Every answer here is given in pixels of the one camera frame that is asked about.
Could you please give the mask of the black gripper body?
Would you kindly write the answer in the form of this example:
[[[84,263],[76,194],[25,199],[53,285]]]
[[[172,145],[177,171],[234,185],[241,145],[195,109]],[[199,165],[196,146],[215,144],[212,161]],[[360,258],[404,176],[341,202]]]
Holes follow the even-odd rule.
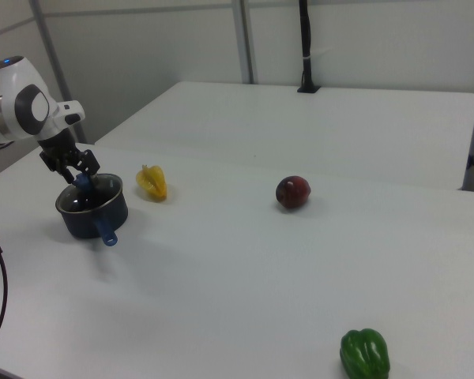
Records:
[[[42,148],[40,157],[51,171],[62,173],[67,167],[77,166],[79,150],[71,132],[61,132],[38,143]]]

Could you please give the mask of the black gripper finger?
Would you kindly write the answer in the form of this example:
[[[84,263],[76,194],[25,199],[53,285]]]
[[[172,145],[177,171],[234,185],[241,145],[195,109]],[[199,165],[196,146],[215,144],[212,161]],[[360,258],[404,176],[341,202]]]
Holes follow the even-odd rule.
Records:
[[[58,173],[66,180],[68,184],[72,184],[75,179],[70,168],[79,171],[79,166],[80,159],[78,155],[63,155],[58,159],[57,163]]]
[[[84,150],[77,154],[77,170],[88,176],[96,175],[100,165],[91,150]]]

